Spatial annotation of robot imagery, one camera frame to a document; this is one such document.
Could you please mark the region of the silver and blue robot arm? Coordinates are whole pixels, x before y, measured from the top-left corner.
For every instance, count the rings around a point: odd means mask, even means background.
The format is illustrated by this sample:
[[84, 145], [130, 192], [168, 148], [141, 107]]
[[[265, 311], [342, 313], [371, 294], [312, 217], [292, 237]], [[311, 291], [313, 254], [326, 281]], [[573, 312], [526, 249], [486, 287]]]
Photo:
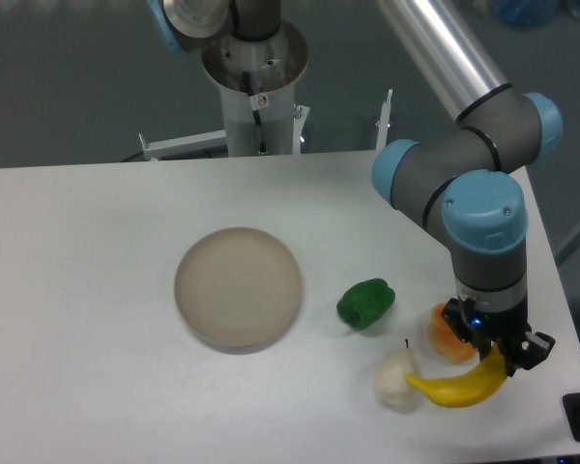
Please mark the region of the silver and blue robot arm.
[[[208, 76], [239, 100], [225, 109], [232, 156], [289, 154], [293, 106], [278, 92], [304, 73], [302, 34], [277, 1], [153, 1], [173, 49], [200, 49]], [[400, 139], [378, 152], [375, 190], [445, 246], [457, 295], [444, 318], [482, 357], [499, 351], [507, 375], [549, 356], [554, 340], [528, 324], [528, 215], [518, 168], [558, 145], [563, 119], [538, 93], [521, 95], [445, 1], [382, 1], [379, 9], [456, 124], [434, 147]]]

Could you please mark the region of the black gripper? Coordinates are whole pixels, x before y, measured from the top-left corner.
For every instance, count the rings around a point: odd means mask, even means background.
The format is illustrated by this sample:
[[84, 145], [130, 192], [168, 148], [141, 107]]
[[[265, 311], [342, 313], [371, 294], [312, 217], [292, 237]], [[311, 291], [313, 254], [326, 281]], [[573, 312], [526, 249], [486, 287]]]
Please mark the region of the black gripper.
[[556, 343], [546, 333], [532, 332], [527, 297], [497, 312], [480, 310], [471, 298], [449, 299], [443, 317], [459, 340], [473, 346], [480, 359], [485, 359], [492, 346], [497, 345], [505, 360], [507, 377], [518, 369], [531, 370], [544, 362]]

